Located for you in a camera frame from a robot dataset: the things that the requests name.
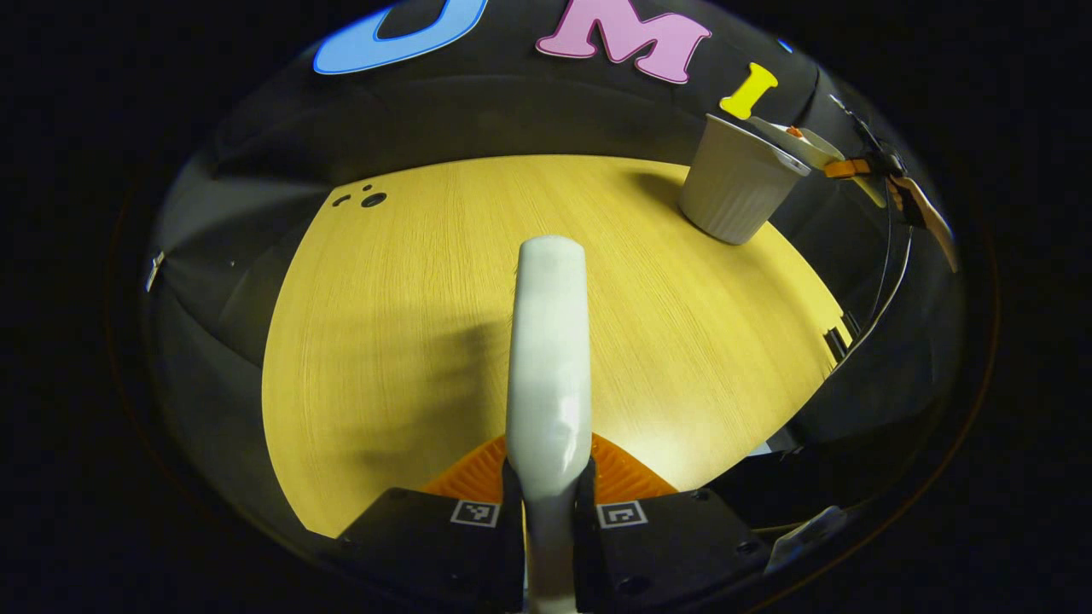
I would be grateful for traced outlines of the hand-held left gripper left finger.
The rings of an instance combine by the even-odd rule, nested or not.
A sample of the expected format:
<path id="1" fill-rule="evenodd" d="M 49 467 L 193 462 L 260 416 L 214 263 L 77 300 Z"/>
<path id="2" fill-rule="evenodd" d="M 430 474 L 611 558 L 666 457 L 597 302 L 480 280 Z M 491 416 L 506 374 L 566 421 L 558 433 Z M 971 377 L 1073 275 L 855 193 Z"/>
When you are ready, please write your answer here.
<path id="1" fill-rule="evenodd" d="M 495 437 L 422 489 L 390 487 L 339 535 L 340 564 L 411 611 L 523 607 L 521 486 Z"/>

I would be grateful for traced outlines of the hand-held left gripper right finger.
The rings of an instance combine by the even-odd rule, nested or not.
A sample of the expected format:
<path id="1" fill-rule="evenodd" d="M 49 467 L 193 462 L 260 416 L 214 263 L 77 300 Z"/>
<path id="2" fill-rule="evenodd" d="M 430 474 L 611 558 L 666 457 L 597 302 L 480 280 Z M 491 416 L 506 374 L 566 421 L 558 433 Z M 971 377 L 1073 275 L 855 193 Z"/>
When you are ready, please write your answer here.
<path id="1" fill-rule="evenodd" d="M 699 613 L 756 582 L 770 545 L 717 493 L 677 491 L 600 435 L 577 484 L 579 611 Z"/>

